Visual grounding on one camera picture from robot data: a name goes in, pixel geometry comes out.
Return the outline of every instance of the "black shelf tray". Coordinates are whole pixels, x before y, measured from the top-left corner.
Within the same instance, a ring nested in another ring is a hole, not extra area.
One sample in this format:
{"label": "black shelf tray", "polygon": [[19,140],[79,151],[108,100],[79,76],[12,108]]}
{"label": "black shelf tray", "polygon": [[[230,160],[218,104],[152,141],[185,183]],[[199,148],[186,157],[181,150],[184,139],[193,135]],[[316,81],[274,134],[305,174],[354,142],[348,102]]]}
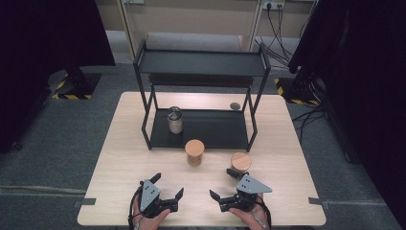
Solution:
{"label": "black shelf tray", "polygon": [[168,109],[159,108],[150,136],[153,148],[185,147],[192,139],[203,142],[206,149],[245,150],[248,146],[244,113],[234,110],[184,109],[183,131],[169,131]]}

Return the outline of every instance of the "human hand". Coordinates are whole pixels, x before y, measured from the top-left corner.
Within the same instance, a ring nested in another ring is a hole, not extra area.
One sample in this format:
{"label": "human hand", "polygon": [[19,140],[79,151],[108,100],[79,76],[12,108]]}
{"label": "human hand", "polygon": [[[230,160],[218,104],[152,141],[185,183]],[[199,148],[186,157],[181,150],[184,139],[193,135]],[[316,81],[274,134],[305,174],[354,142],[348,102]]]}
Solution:
{"label": "human hand", "polygon": [[170,209],[166,209],[162,211],[158,216],[155,218],[144,218],[144,216],[141,214],[140,208],[138,207],[138,198],[139,196],[136,195],[134,198],[134,203],[132,205],[133,207],[133,214],[134,218],[132,219],[132,223],[134,226],[138,225],[138,230],[156,230],[159,227],[159,224],[168,216],[170,213]]}
{"label": "human hand", "polygon": [[[263,202],[263,194],[258,194],[257,202],[260,202],[260,203]],[[241,218],[241,220],[244,223],[246,223],[251,230],[263,230],[264,229],[263,226],[261,226],[260,223],[256,220],[256,217],[258,219],[260,219],[266,225],[266,229],[270,229],[270,226],[268,225],[268,221],[266,220],[265,211],[258,204],[255,204],[254,209],[249,213],[241,211],[237,208],[230,208],[229,212],[234,214],[235,216]]]}

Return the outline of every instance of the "wooden table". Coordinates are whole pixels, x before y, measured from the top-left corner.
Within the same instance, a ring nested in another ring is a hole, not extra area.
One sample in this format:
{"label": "wooden table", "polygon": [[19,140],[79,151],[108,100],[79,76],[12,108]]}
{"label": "wooden table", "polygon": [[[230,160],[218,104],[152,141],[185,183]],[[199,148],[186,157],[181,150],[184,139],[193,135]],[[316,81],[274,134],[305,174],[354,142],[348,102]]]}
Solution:
{"label": "wooden table", "polygon": [[[181,108],[230,109],[231,103],[243,102],[244,96],[157,93],[160,107]],[[326,217],[322,206],[308,201],[318,195],[283,98],[262,95],[256,117],[259,133],[249,153],[249,173],[273,189],[271,194],[264,194],[273,224],[323,225]],[[185,188],[179,211],[169,214],[162,226],[243,226],[239,218],[221,213],[209,194],[209,190],[221,197],[236,193],[238,181],[226,169],[231,167],[237,150],[205,149],[202,164],[192,167],[184,149],[148,150],[141,131],[143,118],[140,93],[123,93],[85,196],[95,198],[96,203],[81,206],[79,224],[127,225],[129,202],[140,180],[162,173],[155,183],[162,199],[174,198]],[[251,121],[247,120],[246,125],[251,132]]]}

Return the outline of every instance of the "black metal shelf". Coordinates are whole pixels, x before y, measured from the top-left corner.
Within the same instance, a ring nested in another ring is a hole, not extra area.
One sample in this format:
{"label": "black metal shelf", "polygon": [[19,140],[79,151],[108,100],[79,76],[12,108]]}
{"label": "black metal shelf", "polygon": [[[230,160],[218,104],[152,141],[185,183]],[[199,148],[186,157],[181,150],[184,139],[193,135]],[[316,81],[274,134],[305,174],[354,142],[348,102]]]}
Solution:
{"label": "black metal shelf", "polygon": [[[134,70],[146,111],[142,132],[148,148],[182,149],[188,141],[198,139],[207,149],[250,151],[258,132],[255,113],[270,66],[263,44],[256,53],[168,51],[149,50],[143,40],[134,60]],[[141,74],[149,75],[148,101]],[[254,77],[262,80],[253,103],[250,93]],[[168,109],[157,105],[154,85],[237,87],[246,88],[247,93],[241,110],[183,109],[183,132],[173,134],[169,131]],[[149,138],[146,126],[153,104],[155,116]],[[253,123],[250,139],[244,116],[247,107]]]}

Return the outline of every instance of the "electrical socket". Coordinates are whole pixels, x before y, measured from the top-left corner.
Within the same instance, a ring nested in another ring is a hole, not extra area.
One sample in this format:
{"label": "electrical socket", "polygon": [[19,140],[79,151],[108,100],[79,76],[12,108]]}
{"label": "electrical socket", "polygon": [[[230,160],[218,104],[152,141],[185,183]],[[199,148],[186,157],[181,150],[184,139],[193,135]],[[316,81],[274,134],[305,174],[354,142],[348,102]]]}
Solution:
{"label": "electrical socket", "polygon": [[262,8],[268,10],[268,3],[271,4],[271,11],[281,11],[284,8],[284,0],[265,0]]}

